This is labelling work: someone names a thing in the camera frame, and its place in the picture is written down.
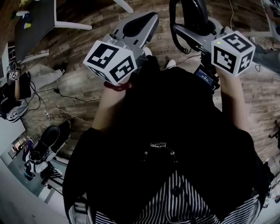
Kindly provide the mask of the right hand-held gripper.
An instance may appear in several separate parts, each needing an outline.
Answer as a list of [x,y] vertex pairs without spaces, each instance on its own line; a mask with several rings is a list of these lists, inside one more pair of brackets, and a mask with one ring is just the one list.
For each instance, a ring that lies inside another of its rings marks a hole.
[[251,41],[238,31],[223,28],[212,17],[208,17],[207,29],[210,35],[203,38],[181,24],[173,25],[174,32],[191,48],[202,46],[211,53],[211,64],[227,74],[238,77],[250,67],[256,49]]

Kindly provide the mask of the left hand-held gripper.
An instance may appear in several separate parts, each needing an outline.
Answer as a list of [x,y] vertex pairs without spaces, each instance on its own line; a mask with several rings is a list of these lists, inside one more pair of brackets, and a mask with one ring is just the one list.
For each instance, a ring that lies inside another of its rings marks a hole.
[[118,85],[143,64],[143,47],[151,41],[159,24],[158,14],[144,16],[119,25],[113,33],[96,41],[83,64],[97,77]]

